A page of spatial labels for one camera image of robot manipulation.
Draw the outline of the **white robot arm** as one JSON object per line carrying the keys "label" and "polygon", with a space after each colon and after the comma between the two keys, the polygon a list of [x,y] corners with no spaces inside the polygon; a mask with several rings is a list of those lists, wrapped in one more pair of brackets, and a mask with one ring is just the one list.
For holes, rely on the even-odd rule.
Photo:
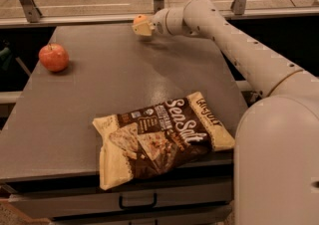
{"label": "white robot arm", "polygon": [[319,225],[319,79],[232,26],[210,0],[138,16],[133,29],[212,40],[259,95],[236,130],[235,225]]}

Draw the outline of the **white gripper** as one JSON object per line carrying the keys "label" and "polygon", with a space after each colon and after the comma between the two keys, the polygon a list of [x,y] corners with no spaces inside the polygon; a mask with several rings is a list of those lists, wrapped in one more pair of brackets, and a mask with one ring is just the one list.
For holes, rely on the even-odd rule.
{"label": "white gripper", "polygon": [[[183,8],[164,8],[156,12],[152,18],[156,31],[161,35],[182,34]],[[151,36],[154,25],[150,21],[143,21],[133,25],[133,30],[139,36]]]}

